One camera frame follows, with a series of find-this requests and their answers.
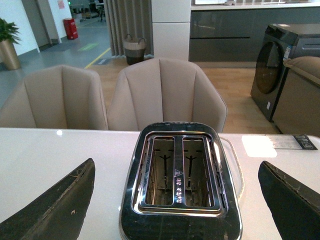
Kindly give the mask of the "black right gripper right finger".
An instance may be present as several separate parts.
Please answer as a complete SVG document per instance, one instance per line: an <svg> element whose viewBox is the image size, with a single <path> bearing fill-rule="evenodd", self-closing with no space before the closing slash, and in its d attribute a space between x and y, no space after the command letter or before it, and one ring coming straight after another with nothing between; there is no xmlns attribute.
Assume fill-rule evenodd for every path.
<svg viewBox="0 0 320 240"><path fill-rule="evenodd" d="M283 240L320 238L320 194L268 161L258 169L264 200Z"/></svg>

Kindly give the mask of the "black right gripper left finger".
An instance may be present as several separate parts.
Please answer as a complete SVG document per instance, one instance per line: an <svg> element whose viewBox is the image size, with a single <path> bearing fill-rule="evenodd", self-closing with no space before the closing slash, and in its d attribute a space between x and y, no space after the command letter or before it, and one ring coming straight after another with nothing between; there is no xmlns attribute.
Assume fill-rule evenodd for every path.
<svg viewBox="0 0 320 240"><path fill-rule="evenodd" d="M92 198L95 162L89 158L0 224L2 240L76 240Z"/></svg>

